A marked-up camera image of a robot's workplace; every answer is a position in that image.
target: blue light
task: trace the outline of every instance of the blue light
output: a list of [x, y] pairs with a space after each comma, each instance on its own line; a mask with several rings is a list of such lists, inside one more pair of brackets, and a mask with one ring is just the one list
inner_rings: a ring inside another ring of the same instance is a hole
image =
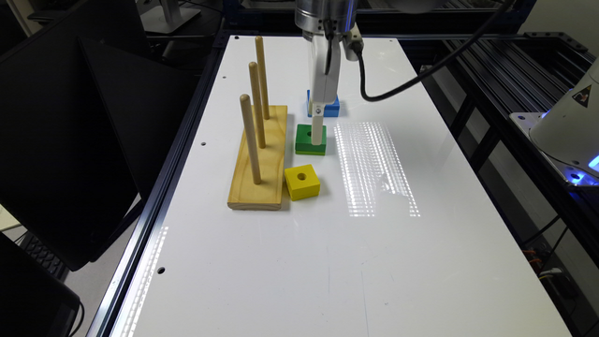
[[582, 181], [582, 178], [584, 178], [585, 175], [579, 173], [579, 174], [577, 174], [577, 176], [578, 176], [578, 178], [572, 177], [570, 179], [570, 182], [573, 183], [573, 184], [578, 184], [578, 183], [580, 183], [580, 181]]
[[353, 7], [354, 7], [354, 0], [350, 1], [349, 6], [347, 7], [347, 17], [346, 17], [347, 22], [345, 23], [345, 31], [346, 32], [349, 31], [350, 28], [352, 28], [349, 26], [349, 22], [351, 21], [350, 13], [351, 13]]
[[589, 168], [596, 170], [599, 172], [599, 155], [597, 155], [591, 163], [589, 163]]

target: cable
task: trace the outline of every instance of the cable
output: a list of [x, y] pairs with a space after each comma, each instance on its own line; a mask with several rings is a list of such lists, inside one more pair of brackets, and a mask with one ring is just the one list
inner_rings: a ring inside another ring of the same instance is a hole
[[333, 39], [335, 38], [335, 30], [333, 29], [333, 22], [331, 20], [325, 20], [323, 22], [325, 27], [325, 38], [329, 42], [329, 48], [327, 49], [327, 64], [325, 66], [325, 76], [329, 75], [330, 72], [330, 61], [333, 54]]
[[539, 272], [539, 276], [545, 276], [545, 275], [557, 275], [557, 274], [561, 274], [563, 273], [561, 268], [551, 268], [548, 271], [541, 271]]
[[568, 314], [569, 316], [572, 316], [572, 314], [574, 313], [574, 311], [577, 310], [578, 307], [578, 301], [577, 299], [572, 299], [574, 301], [574, 307], [572, 308], [572, 311], [570, 312], [570, 314]]
[[589, 334], [589, 332], [591, 332], [591, 331], [592, 331], [592, 329], [593, 329], [594, 327], [596, 327], [596, 326], [597, 326], [597, 324], [599, 324], [599, 319], [597, 319], [597, 321], [596, 321], [596, 322], [595, 322], [595, 323], [594, 323], [594, 324], [593, 324], [593, 325], [592, 325], [592, 326], [591, 326], [591, 327], [590, 327], [590, 328], [587, 330], [587, 332], [585, 332], [585, 333], [582, 335], [582, 337], [587, 337], [587, 335]]
[[17, 243], [18, 240], [22, 239], [25, 237], [25, 235], [27, 235], [27, 231], [25, 230], [25, 232], [19, 237], [17, 238], [15, 241], [13, 241], [14, 243]]
[[545, 263], [543, 264], [543, 267], [541, 267], [541, 271], [543, 271], [545, 269], [545, 267], [547, 266], [547, 264], [551, 260], [551, 257], [555, 253], [555, 250], [558, 248], [558, 245], [560, 245], [560, 242], [562, 241], [563, 236], [565, 235], [565, 232], [567, 232], [567, 231], [568, 231], [568, 227], [566, 227], [566, 228], [563, 229], [562, 235], [560, 235], [560, 238], [558, 238], [558, 240], [553, 245], [553, 248], [551, 248], [551, 251], [549, 252], [549, 255], [547, 256], [547, 259], [545, 260]]
[[553, 226], [558, 220], [560, 220], [560, 216], [555, 215], [555, 217], [551, 221], [549, 221], [549, 223], [546, 224], [543, 228], [541, 228], [541, 230], [537, 231], [534, 235], [532, 235], [532, 237], [530, 237], [528, 240], [523, 242], [522, 246], [527, 245], [528, 243], [533, 242], [536, 239], [538, 239], [543, 233], [545, 233], [546, 230], [548, 230], [551, 226]]
[[400, 85], [399, 87], [386, 92], [382, 95], [378, 95], [378, 96], [368, 96], [366, 94], [366, 71], [364, 70], [364, 59], [362, 58], [362, 50], [361, 47], [358, 46], [358, 44], [354, 44], [353, 50], [356, 53], [356, 55], [358, 56], [358, 62], [359, 62], [359, 76], [360, 76], [360, 93], [362, 94], [362, 98], [364, 98], [366, 101], [368, 102], [378, 102], [381, 101], [383, 99], [387, 99], [389, 97], [392, 97], [394, 95], [399, 94], [400, 92], [411, 88], [413, 85], [420, 83], [422, 80], [428, 78], [430, 75], [434, 74], [437, 70], [441, 69], [444, 66], [447, 66], [447, 64], [449, 64], [450, 62], [452, 62], [453, 60], [455, 60], [460, 54], [462, 54], [466, 49], [468, 49], [470, 46], [472, 46], [475, 42], [477, 42], [477, 40], [487, 32], [487, 30], [489, 29], [489, 27], [495, 22], [495, 20], [497, 20], [497, 18], [499, 18], [499, 16], [501, 16], [502, 14], [504, 14], [507, 9], [515, 2], [516, 0], [506, 0], [496, 11], [495, 13], [493, 13], [493, 15], [491, 15], [491, 17], [485, 22], [483, 23], [482, 26], [480, 26], [480, 28], [478, 28], [478, 30], [466, 41], [464, 42], [461, 46], [459, 46], [456, 50], [454, 50], [453, 52], [451, 52], [448, 56], [446, 56], [443, 60], [439, 61], [436, 65], [432, 66], [431, 68], [429, 68], [428, 70], [421, 72], [420, 74], [418, 74], [418, 76], [414, 77], [413, 79], [407, 81], [406, 83]]
[[68, 337], [75, 336], [75, 333], [77, 333], [79, 328], [81, 328], [81, 324], [83, 323], [83, 318], [85, 317], [85, 307], [83, 306], [83, 302], [79, 301], [79, 306], [81, 307], [81, 318], [79, 320], [79, 324], [77, 324], [77, 327], [75, 327], [75, 329], [71, 332], [71, 334], [68, 335]]

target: wooden dowel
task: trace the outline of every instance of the wooden dowel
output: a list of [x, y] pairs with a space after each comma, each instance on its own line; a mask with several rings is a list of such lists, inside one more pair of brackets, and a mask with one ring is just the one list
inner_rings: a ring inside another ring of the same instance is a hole
[[264, 122], [262, 121], [262, 105], [260, 104], [260, 84], [258, 82], [258, 66], [250, 62], [250, 82], [252, 83], [252, 99], [254, 100], [254, 113], [256, 114], [256, 133], [258, 134], [258, 147], [266, 147], [264, 136]]
[[266, 84], [266, 61], [264, 60], [264, 41], [256, 37], [256, 56], [258, 58], [258, 75], [260, 78], [260, 93], [262, 95], [262, 114], [264, 119], [270, 118], [269, 89]]
[[256, 147], [256, 134], [254, 133], [254, 116], [252, 115], [252, 103], [250, 96], [240, 96], [241, 115], [243, 115], [243, 127], [245, 127], [245, 140], [247, 142], [247, 153], [250, 156], [252, 177], [255, 184], [262, 183], [260, 178], [260, 162], [258, 161], [258, 149]]

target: wooden base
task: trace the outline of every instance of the wooden base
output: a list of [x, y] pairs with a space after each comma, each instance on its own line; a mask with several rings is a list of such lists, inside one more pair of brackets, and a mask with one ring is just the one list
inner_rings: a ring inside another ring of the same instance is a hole
[[264, 121], [266, 148], [258, 148], [262, 183], [254, 184], [252, 179], [244, 131], [231, 189], [228, 193], [227, 206], [233, 210], [277, 211], [281, 209], [287, 106], [270, 106], [269, 110], [270, 119]]

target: table surface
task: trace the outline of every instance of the table surface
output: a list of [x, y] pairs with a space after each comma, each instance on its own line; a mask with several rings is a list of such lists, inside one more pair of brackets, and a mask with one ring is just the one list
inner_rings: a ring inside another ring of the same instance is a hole
[[[256, 59], [252, 37], [232, 37], [123, 335], [570, 335], [422, 85], [367, 103], [343, 59], [327, 155], [295, 155], [309, 44], [264, 44], [270, 104], [289, 110], [285, 167], [312, 164], [320, 196], [226, 206]], [[415, 76], [395, 39], [366, 39], [364, 59], [371, 95]]]
[[19, 221], [15, 219], [2, 205], [0, 205], [0, 231], [8, 230], [20, 226]]

